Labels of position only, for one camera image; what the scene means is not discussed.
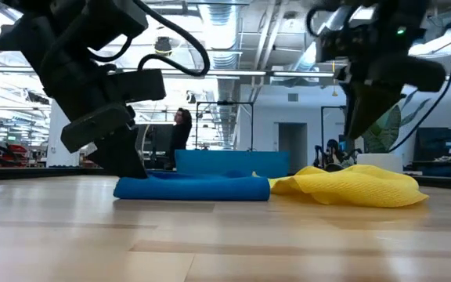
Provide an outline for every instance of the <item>door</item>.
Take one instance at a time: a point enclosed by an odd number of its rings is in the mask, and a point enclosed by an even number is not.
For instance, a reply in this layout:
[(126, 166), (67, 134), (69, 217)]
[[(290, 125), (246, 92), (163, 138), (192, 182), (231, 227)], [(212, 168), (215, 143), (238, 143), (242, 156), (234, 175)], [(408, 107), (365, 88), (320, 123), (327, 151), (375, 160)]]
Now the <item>door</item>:
[(279, 123), (279, 151), (290, 153), (290, 171), (297, 173), (308, 165), (307, 124)]

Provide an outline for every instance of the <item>ceiling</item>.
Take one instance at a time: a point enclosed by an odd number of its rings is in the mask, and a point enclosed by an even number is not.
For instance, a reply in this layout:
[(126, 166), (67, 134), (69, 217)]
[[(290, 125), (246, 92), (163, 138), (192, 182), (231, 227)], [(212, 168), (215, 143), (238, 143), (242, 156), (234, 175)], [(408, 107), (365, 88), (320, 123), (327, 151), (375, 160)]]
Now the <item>ceiling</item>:
[[(226, 5), (224, 3), (230, 1), (215, 2), (224, 6)], [(334, 69), (331, 63), (311, 63), (315, 54), (309, 52), (312, 38), (306, 33), (305, 16), (312, 1), (236, 1), (236, 3), (238, 2), (246, 5), (235, 5), (229, 9), (234, 16), (227, 17), (228, 21), (224, 23), (214, 21), (213, 13), (207, 14), (211, 9), (209, 6), (196, 5), (193, 1), (188, 1), (186, 4), (187, 14), (183, 12), (181, 2), (152, 1), (150, 4), (156, 11), (164, 14), (167, 19), (200, 40), (209, 51), (215, 69), (224, 68), (219, 63), (220, 58), (233, 58), (231, 61), (233, 64), (225, 66), (226, 68), (246, 71), (256, 69), (301, 71), (301, 65), (304, 65), (300, 64), (302, 60), (309, 63), (311, 70), (315, 70), (314, 67), (319, 71)], [(437, 3), (438, 5), (430, 10), (433, 17), (424, 23), (430, 31), (431, 39), (414, 46), (411, 50), (412, 55), (451, 58), (451, 44), (447, 44), (447, 42), (451, 42), (451, 31), (447, 32), (445, 36), (439, 37), (439, 30), (442, 29), (442, 26), (451, 21), (451, 1), (437, 1)], [(12, 24), (20, 16), (18, 12), (0, 6), (0, 26)], [(320, 15), (316, 20), (316, 25), (324, 24), (328, 16)], [(148, 21), (149, 28), (135, 38), (132, 47), (119, 60), (115, 61), (119, 67), (136, 67), (143, 56), (154, 52), (154, 42), (162, 36), (171, 39), (172, 55), (170, 58), (188, 68), (199, 69), (202, 67), (202, 59), (179, 35), (167, 28), (162, 28), (152, 18), (148, 17)], [(115, 54), (124, 44), (124, 40), (124, 37), (117, 38), (98, 54), (101, 56)], [(6, 66), (23, 67), (28, 66), (28, 63), (19, 52), (3, 52), (0, 53), (0, 67)], [(149, 61), (146, 67), (171, 68), (157, 60)], [(169, 77), (165, 78), (164, 83), (167, 93), (165, 99), (132, 105), (137, 113), (136, 121), (138, 123), (171, 122), (173, 113), (180, 107), (192, 110), (195, 117), (196, 104), (188, 102), (189, 95), (194, 96), (197, 101), (223, 99), (245, 101), (249, 99), (251, 93), (251, 79), (246, 74), (227, 79), (222, 77), (206, 79)], [(339, 88), (336, 88), (337, 95), (333, 96), (333, 83), (332, 79), (320, 78), (309, 82), (298, 79), (288, 88), (283, 79), (278, 79), (277, 82), (266, 79), (261, 81), (260, 85), (255, 86), (259, 89), (256, 102), (259, 105), (274, 106), (279, 106), (281, 103), (297, 104), (298, 107), (318, 103), (341, 105), (345, 102), (344, 95)], [(326, 88), (321, 89), (319, 85), (326, 86)], [(43, 98), (46, 97), (41, 82), (35, 74), (0, 72), (0, 131), (13, 132), (15, 130), (26, 136), (25, 140), (37, 145), (46, 140), (50, 106), (32, 102), (29, 92)], [(298, 102), (288, 102), (287, 95), (291, 93), (299, 94)], [(204, 114), (199, 122), (198, 145), (212, 145), (212, 148), (216, 149), (232, 148), (234, 140), (231, 136), (233, 136), (235, 128), (236, 107), (210, 106), (205, 110), (202, 106), (200, 111), (203, 111)], [(189, 138), (189, 146), (196, 145), (194, 137), (195, 133), (192, 133)]]

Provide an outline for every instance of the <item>wooden floor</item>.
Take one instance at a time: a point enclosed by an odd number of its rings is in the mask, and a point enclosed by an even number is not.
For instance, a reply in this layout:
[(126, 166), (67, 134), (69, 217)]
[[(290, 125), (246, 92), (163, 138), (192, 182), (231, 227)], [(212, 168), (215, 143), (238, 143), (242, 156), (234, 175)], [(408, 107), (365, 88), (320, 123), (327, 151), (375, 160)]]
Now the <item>wooden floor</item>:
[(374, 209), (117, 201), (115, 183), (0, 182), (0, 281), (451, 282), (451, 190)]

